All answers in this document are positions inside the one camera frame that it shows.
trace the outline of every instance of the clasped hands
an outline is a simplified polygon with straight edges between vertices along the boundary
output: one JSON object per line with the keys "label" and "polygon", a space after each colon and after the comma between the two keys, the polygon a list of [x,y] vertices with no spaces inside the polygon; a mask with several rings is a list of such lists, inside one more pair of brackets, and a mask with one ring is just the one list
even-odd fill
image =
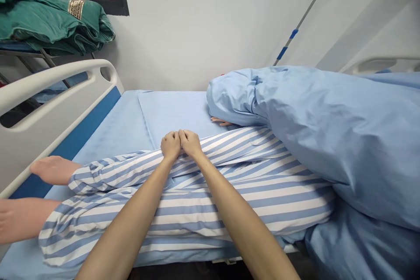
{"label": "clasped hands", "polygon": [[181,148],[184,149],[192,159],[202,154],[200,139],[198,135],[186,129],[171,131],[162,138],[161,149],[165,158],[176,160]]}

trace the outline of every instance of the blanket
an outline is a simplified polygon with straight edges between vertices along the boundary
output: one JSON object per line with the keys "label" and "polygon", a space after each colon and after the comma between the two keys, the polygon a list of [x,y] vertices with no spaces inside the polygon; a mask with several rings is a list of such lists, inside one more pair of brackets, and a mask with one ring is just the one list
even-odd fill
{"label": "blanket", "polygon": [[92,53],[115,38],[94,1],[0,0],[0,7],[0,41],[25,41],[52,56]]}
{"label": "blanket", "polygon": [[[269,127],[303,165],[332,183],[345,202],[345,214],[307,234],[308,246],[315,245],[314,259],[333,278],[384,279],[392,270],[398,275],[393,279],[404,279],[416,268],[420,90],[413,81],[420,81],[420,73],[410,76],[411,83],[392,73],[363,78],[280,66],[234,71],[208,87],[212,116],[241,126]],[[359,229],[345,221],[351,221],[354,211],[368,218],[355,218]],[[371,224],[378,222],[383,229],[374,233]],[[338,236],[329,233],[332,229]],[[398,229],[398,238],[414,244],[403,252],[392,242]],[[373,245],[359,242],[366,238]],[[340,259],[344,252],[352,259]],[[366,256],[372,263],[366,264]]]}

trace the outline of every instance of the wrinkled fabric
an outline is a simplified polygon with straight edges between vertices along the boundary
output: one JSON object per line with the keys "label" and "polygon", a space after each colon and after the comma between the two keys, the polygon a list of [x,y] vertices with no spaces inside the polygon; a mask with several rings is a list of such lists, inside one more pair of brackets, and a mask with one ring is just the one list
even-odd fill
{"label": "wrinkled fabric", "polygon": [[[400,276],[390,279],[403,279],[400,272],[415,270],[419,257],[419,82],[420,73],[406,79],[296,66],[244,69],[212,80],[207,101],[212,116],[272,129],[344,200],[347,212],[315,227],[307,239],[324,269],[342,279],[383,279],[381,274],[394,270]],[[371,224],[383,227],[381,233]],[[339,229],[335,239],[328,226]],[[393,239],[416,247],[396,245]],[[347,246],[352,242],[357,246]],[[359,263],[369,272],[353,272]]]}
{"label": "wrinkled fabric", "polygon": [[[331,184],[300,164],[267,128],[227,131],[200,143],[211,163],[277,238],[296,238],[306,228],[328,220],[335,200]],[[138,151],[76,170],[69,182],[76,195],[50,214],[39,234],[45,263],[64,268],[83,263],[162,159],[161,150]],[[193,250],[232,248],[194,161],[181,154],[168,177],[137,262],[185,262]]]}
{"label": "wrinkled fabric", "polygon": [[323,280],[420,279],[420,233],[355,210],[342,200],[305,243]]}
{"label": "wrinkled fabric", "polygon": [[84,0],[80,20],[71,0],[0,0],[0,41],[25,41],[52,56],[92,53],[115,38],[102,6]]}

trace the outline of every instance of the blue clip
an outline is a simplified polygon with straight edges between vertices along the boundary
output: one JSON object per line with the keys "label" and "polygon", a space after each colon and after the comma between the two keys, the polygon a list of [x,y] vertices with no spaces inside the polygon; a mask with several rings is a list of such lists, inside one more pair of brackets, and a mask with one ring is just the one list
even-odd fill
{"label": "blue clip", "polygon": [[297,34],[299,32],[299,30],[298,29],[294,29],[293,30],[293,32],[292,32],[292,35],[290,35],[290,39],[293,39],[293,37]]}
{"label": "blue clip", "polygon": [[286,50],[287,50],[287,47],[283,47],[283,49],[281,50],[281,52],[280,52],[279,56],[277,57],[277,60],[280,60],[280,59],[281,59],[281,57],[283,57],[283,55],[284,55],[284,53],[286,52]]}

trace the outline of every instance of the folded green blanket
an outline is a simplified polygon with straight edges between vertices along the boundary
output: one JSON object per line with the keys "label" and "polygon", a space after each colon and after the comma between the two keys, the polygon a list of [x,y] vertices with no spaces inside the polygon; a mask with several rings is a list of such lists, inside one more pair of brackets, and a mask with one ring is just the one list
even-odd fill
{"label": "folded green blanket", "polygon": [[0,0],[0,42],[25,41],[50,55],[84,55],[115,38],[102,6],[89,0]]}

